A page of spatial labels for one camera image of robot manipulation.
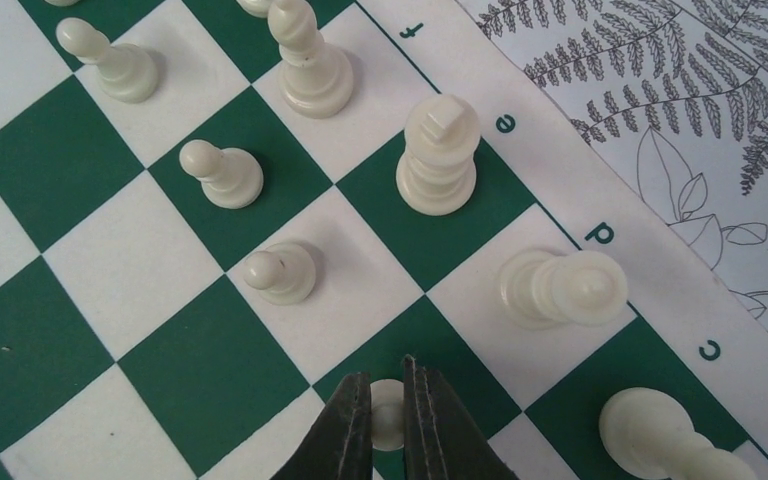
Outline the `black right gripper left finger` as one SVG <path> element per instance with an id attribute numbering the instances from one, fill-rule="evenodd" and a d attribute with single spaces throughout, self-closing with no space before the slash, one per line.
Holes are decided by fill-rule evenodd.
<path id="1" fill-rule="evenodd" d="M 371 437 L 370 375 L 350 373 L 340 381 L 299 447 L 272 478 L 370 480 Z"/>

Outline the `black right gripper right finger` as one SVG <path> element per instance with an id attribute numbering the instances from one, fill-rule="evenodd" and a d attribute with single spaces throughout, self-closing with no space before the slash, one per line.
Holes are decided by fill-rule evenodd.
<path id="1" fill-rule="evenodd" d="M 441 371 L 403 358 L 407 479 L 515 479 Z"/>

